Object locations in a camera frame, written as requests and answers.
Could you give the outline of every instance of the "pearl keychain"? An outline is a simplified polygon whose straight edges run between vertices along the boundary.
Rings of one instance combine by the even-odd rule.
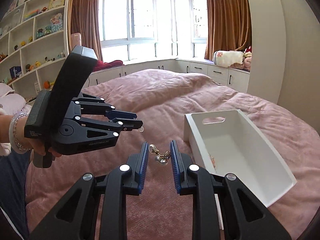
[[[162,165],[167,165],[168,160],[171,157],[171,154],[168,151],[166,151],[165,154],[161,155],[159,153],[159,150],[153,144],[149,145],[149,152],[156,154],[155,161],[162,164]]]

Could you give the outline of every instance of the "white wall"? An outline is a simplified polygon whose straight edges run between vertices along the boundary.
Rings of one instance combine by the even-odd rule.
[[[277,103],[284,74],[286,32],[280,0],[249,0],[252,63],[247,93]]]
[[[281,0],[287,52],[278,104],[320,133],[320,24],[305,0]]]

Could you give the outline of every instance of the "bracelet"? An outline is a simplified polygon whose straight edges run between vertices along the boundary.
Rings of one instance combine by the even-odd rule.
[[[15,152],[19,154],[24,154],[28,150],[30,150],[22,146],[22,144],[18,141],[17,134],[16,134],[17,122],[25,116],[28,116],[28,115],[25,113],[15,114],[10,122],[10,127],[9,127],[9,141],[11,143],[11,147]]]

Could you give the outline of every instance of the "bed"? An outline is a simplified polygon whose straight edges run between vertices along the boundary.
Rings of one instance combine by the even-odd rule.
[[[181,152],[192,155],[183,138],[185,113],[241,109],[284,158],[297,184],[270,206],[271,212],[297,239],[320,205],[320,138],[308,124],[286,109],[263,99],[214,83],[208,76],[143,70],[92,86],[86,93],[105,98],[117,109],[136,112],[144,132],[122,132],[113,148],[56,159],[49,169],[31,164],[26,180],[28,226],[32,231],[65,192],[86,172],[107,174],[126,162],[147,141],[160,151],[177,140]],[[99,120],[105,117],[92,116]],[[192,197],[178,196],[171,165],[149,157],[144,191],[127,198],[128,239],[191,239]]]

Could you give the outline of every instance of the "brown curtain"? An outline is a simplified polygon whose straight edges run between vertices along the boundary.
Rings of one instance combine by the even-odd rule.
[[[98,26],[99,0],[73,0],[71,33],[81,33],[82,46],[94,50],[102,60]]]
[[[208,39],[204,58],[217,50],[244,50],[251,45],[248,0],[207,0]]]

